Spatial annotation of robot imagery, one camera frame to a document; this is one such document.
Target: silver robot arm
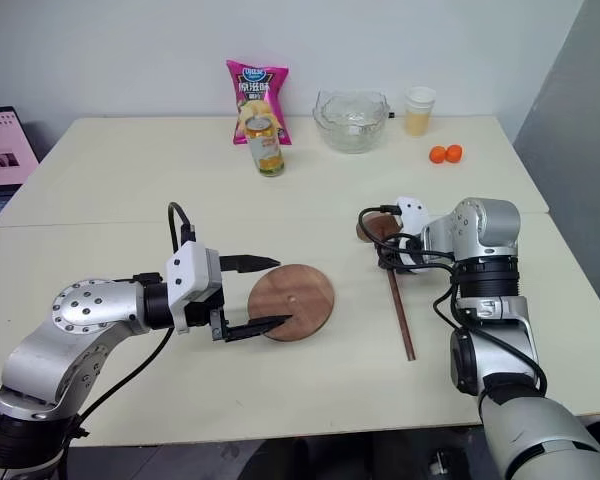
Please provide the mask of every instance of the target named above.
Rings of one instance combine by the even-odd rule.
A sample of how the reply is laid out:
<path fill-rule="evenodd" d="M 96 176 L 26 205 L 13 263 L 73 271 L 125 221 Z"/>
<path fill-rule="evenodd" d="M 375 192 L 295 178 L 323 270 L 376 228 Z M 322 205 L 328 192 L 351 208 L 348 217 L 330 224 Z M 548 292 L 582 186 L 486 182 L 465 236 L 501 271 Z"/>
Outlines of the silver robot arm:
<path fill-rule="evenodd" d="M 478 400 L 487 442 L 506 480 L 600 479 L 600 445 L 566 408 L 545 398 L 527 300 L 518 293 L 520 215 L 507 201 L 467 198 L 429 221 L 415 198 L 380 211 L 400 217 L 408 234 L 378 246 L 379 265 L 419 273 L 414 265 L 453 258 L 451 311 L 461 328 L 451 335 L 451 378 Z M 520 355 L 503 349 L 502 343 Z"/>
<path fill-rule="evenodd" d="M 213 340 L 265 333 L 287 315 L 230 327 L 224 317 L 222 271 L 279 265 L 266 257 L 220 257 L 194 240 L 157 273 L 110 281 L 88 279 L 62 290 L 46 320 L 7 359 L 0 382 L 0 479 L 45 479 L 71 438 L 84 436 L 82 408 L 109 353 L 130 336 L 209 325 Z"/>

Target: table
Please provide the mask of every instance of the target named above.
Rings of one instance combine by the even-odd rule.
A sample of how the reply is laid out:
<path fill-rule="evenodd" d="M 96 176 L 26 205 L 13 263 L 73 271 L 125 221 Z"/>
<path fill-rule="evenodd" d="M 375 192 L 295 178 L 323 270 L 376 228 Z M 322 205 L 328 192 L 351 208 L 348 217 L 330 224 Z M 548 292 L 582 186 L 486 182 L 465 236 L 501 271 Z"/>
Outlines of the table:
<path fill-rule="evenodd" d="M 233 117 L 85 118 L 76 121 L 0 215 L 0 227 L 162 221 L 178 201 L 196 217 L 289 221 L 350 217 L 398 196 L 422 199 L 443 215 L 467 196 L 513 201 L 547 212 L 495 117 L 434 118 L 428 134 L 407 136 L 388 120 L 369 153 L 329 149 L 312 118 L 291 117 L 283 147 L 287 172 L 257 174 L 246 145 L 235 146 Z M 462 143 L 464 160 L 434 165 L 433 145 Z"/>
<path fill-rule="evenodd" d="M 76 445 L 479 421 L 474 399 L 457 392 L 449 379 L 450 330 L 431 310 L 448 285 L 444 272 L 399 278 L 418 357 L 407 362 L 386 275 L 375 266 L 372 248 L 356 239 L 354 214 L 294 222 L 191 217 L 199 240 L 222 254 L 270 255 L 321 269 L 336 292 L 331 319 L 295 343 L 214 343 L 206 327 L 175 336 L 141 376 L 89 418 L 85 426 L 92 434 Z M 166 220 L 0 228 L 0 368 L 65 285 L 89 276 L 164 272 L 170 251 Z M 546 214 L 522 216 L 520 271 L 549 395 L 575 414 L 600 412 L 600 301 Z M 247 296 L 260 275 L 224 275 L 233 324 L 247 318 Z M 87 404 L 142 361 L 161 336 L 123 342 Z"/>

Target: small orange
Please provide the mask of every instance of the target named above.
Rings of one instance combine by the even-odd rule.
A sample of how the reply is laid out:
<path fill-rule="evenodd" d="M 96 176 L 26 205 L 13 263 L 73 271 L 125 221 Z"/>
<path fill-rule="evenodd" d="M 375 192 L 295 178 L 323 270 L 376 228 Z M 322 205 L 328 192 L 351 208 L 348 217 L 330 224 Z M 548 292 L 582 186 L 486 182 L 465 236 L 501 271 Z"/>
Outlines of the small orange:
<path fill-rule="evenodd" d="M 444 158 L 447 151 L 442 145 L 436 145 L 429 152 L 429 160 L 433 163 L 442 163 L 444 162 Z"/>
<path fill-rule="evenodd" d="M 447 162 L 458 163 L 462 159 L 462 146 L 449 145 L 447 148 Z"/>

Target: chip bag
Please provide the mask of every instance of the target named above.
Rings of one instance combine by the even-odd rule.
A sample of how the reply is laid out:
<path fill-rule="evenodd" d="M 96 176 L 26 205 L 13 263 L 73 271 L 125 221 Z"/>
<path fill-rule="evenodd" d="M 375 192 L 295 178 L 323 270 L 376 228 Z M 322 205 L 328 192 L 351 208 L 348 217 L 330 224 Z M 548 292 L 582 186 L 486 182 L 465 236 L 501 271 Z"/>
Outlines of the chip bag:
<path fill-rule="evenodd" d="M 236 106 L 238 121 L 233 134 L 233 143 L 247 143 L 245 124 L 251 117 L 258 115 L 267 117 L 278 131 L 282 145 L 291 145 L 289 131 L 284 124 L 282 109 L 278 101 L 278 92 L 282 82 L 287 78 L 289 69 L 286 67 L 252 67 L 242 63 L 227 60 L 231 73 L 233 88 L 236 91 Z"/>

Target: glass bowl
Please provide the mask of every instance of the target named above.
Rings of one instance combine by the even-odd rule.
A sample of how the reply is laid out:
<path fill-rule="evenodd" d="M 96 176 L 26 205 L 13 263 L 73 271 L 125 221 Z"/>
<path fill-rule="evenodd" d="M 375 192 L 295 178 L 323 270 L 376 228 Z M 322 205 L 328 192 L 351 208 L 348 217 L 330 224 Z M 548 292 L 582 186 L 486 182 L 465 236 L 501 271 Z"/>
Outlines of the glass bowl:
<path fill-rule="evenodd" d="M 322 139 L 345 153 L 371 150 L 388 116 L 387 99 L 377 92 L 320 91 L 313 109 Z"/>

